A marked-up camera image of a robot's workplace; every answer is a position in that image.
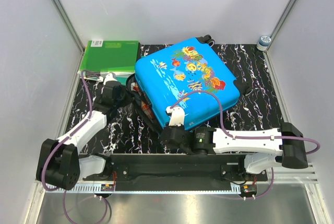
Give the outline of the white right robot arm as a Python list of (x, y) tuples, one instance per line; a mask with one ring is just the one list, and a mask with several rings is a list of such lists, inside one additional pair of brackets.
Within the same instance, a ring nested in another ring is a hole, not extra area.
[(182, 149), (192, 155), (244, 152), (237, 174), (245, 181), (273, 167), (305, 169), (308, 166), (303, 134), (288, 122), (265, 131), (224, 132), (213, 127), (187, 131), (183, 125), (166, 126), (160, 141), (168, 149)]

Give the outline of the blue suitcase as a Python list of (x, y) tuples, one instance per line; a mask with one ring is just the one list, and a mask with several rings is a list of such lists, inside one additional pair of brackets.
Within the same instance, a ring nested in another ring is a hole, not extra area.
[[(168, 46), (135, 64), (135, 73), (126, 86), (134, 96), (134, 108), (149, 128), (161, 133), (170, 116), (166, 108), (179, 102), (185, 112), (184, 127), (191, 130), (234, 107), (249, 95), (251, 85), (237, 78), (213, 50), (210, 35), (190, 38)], [(140, 107), (139, 95), (130, 89), (136, 82), (154, 113), (148, 118)]]

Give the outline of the aluminium frame rail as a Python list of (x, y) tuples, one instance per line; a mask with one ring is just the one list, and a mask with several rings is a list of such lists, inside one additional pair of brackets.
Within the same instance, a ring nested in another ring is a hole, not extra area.
[(61, 20), (63, 21), (67, 31), (69, 32), (71, 38), (73, 39), (76, 47), (78, 48), (78, 50), (80, 51), (81, 54), (84, 53), (85, 47), (75, 29), (75, 27), (73, 26), (73, 23), (71, 22), (61, 0), (51, 0), (54, 7), (56, 8)]

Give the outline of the green plastic folder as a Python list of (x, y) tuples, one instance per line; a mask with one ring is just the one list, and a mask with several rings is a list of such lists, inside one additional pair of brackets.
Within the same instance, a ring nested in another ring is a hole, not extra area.
[(79, 70), (132, 73), (139, 56), (138, 41), (90, 40)]

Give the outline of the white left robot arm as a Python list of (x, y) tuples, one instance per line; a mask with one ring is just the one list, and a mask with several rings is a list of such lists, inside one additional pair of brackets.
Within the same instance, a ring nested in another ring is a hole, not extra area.
[(46, 139), (40, 149), (36, 178), (47, 191), (71, 190), (78, 180), (91, 175), (107, 180), (113, 168), (101, 155), (79, 156), (84, 146), (115, 117), (132, 97), (118, 81), (107, 81), (102, 93), (90, 101), (88, 114), (69, 132)]

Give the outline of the brown plaid shirt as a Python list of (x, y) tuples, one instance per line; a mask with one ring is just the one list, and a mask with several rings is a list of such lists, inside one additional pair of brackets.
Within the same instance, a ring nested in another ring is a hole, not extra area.
[(145, 115), (150, 118), (151, 120), (154, 119), (154, 113), (151, 110), (145, 96), (144, 93), (140, 90), (138, 84), (136, 82), (132, 82), (130, 84), (130, 89), (131, 91), (137, 93), (139, 95), (139, 100), (140, 100), (140, 107), (143, 110), (143, 112), (145, 113)]

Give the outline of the blue capped bottle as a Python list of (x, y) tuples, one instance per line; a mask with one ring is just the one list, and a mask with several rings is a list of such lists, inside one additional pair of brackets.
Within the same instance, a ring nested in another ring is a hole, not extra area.
[(261, 36), (257, 43), (257, 49), (259, 51), (266, 51), (268, 46), (271, 44), (271, 37), (270, 36)]

